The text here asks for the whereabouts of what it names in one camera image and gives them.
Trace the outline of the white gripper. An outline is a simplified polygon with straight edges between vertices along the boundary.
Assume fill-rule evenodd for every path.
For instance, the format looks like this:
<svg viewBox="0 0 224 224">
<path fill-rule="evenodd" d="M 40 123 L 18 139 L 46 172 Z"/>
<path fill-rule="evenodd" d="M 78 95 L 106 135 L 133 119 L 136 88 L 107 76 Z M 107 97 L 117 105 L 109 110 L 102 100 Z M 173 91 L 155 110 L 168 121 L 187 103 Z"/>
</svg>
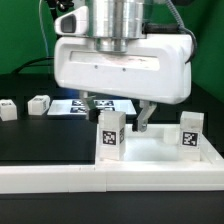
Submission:
<svg viewBox="0 0 224 224">
<path fill-rule="evenodd" d="M 133 132 L 145 132 L 154 102 L 177 104 L 191 92 L 192 40 L 188 34 L 144 34 L 142 11 L 82 6 L 55 21 L 54 51 L 59 86 L 80 90 L 86 119 L 100 110 L 88 92 L 141 100 Z"/>
</svg>

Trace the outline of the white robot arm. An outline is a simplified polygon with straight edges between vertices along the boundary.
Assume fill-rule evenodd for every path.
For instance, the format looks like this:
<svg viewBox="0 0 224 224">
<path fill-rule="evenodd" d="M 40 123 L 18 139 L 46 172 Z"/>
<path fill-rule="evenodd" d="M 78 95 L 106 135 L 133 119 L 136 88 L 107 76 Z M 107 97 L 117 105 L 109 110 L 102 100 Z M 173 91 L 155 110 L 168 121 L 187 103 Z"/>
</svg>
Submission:
<svg viewBox="0 0 224 224">
<path fill-rule="evenodd" d="M 138 99 L 133 129 L 144 132 L 158 103 L 178 104 L 191 91 L 196 40 L 178 15 L 175 25 L 155 25 L 153 0 L 88 0 L 55 21 L 60 36 L 54 77 L 76 89 L 87 118 L 99 116 L 90 92 Z"/>
</svg>

